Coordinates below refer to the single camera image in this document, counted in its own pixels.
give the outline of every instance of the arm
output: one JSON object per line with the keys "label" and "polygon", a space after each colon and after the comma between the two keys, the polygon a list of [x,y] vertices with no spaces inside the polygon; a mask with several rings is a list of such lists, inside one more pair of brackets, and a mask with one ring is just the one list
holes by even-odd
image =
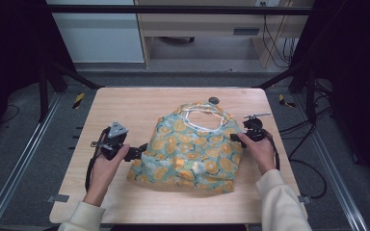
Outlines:
{"label": "arm", "polygon": [[116,175],[119,163],[127,155],[128,149],[129,145],[124,145],[111,161],[108,161],[103,155],[97,157],[92,168],[91,185],[86,196],[77,205],[70,220],[62,223],[59,230],[99,230],[105,212],[104,209],[100,208],[101,203]]}
{"label": "arm", "polygon": [[239,133],[238,137],[247,145],[262,174],[256,183],[262,198],[262,229],[311,230],[299,199],[276,170],[275,151],[270,142],[267,139],[255,142],[243,133]]}

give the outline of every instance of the small metal object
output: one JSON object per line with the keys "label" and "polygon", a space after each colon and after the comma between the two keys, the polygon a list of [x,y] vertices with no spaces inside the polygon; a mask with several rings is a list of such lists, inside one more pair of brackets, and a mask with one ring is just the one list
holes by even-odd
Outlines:
{"label": "small metal object", "polygon": [[308,204],[312,202],[312,199],[308,195],[299,195],[297,196],[299,198],[299,202],[303,204]]}
{"label": "small metal object", "polygon": [[46,202],[48,203],[54,203],[55,201],[64,202],[66,203],[68,201],[69,196],[63,195],[63,194],[55,194],[55,195],[48,195],[46,198]]}
{"label": "small metal object", "polygon": [[272,113],[265,113],[265,114],[253,114],[253,115],[245,115],[243,116],[243,118],[256,118],[256,117],[259,117],[259,116],[269,116],[271,115]]}

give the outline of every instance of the fabric bag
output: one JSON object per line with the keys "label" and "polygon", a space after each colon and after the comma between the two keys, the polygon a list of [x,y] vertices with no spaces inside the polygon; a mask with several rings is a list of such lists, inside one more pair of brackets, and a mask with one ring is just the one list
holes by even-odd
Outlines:
{"label": "fabric bag", "polygon": [[[217,116],[220,125],[213,129],[196,125],[189,118],[194,112]],[[230,134],[238,132],[243,130],[236,120],[217,105],[181,105],[158,119],[146,152],[132,164],[127,178],[231,193],[243,149]]]}

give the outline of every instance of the white bag handle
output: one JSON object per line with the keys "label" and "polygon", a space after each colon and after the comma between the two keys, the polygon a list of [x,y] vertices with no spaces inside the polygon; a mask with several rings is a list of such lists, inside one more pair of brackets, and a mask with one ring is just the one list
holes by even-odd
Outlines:
{"label": "white bag handle", "polygon": [[[185,115],[182,117],[182,120],[184,121],[185,125],[187,125],[190,128],[202,131],[202,132],[216,132],[219,129],[221,129],[221,127],[224,125],[224,120],[225,120],[224,116],[218,110],[216,110],[215,107],[210,107],[209,105],[194,105],[194,106],[182,109],[182,112],[185,113]],[[210,113],[213,116],[219,117],[221,119],[221,124],[215,129],[205,128],[205,127],[196,125],[195,123],[191,122],[191,120],[189,119],[189,114],[191,112]]]}

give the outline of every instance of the white sleeve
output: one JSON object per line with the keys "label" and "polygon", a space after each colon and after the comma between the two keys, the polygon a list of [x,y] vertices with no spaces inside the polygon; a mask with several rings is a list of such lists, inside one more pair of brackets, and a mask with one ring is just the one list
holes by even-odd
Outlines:
{"label": "white sleeve", "polygon": [[267,171],[256,183],[262,198],[262,229],[311,230],[293,189],[278,170]]}
{"label": "white sleeve", "polygon": [[93,206],[85,202],[79,202],[70,220],[62,223],[59,230],[97,231],[100,229],[100,222],[105,211],[105,209],[97,206]]}

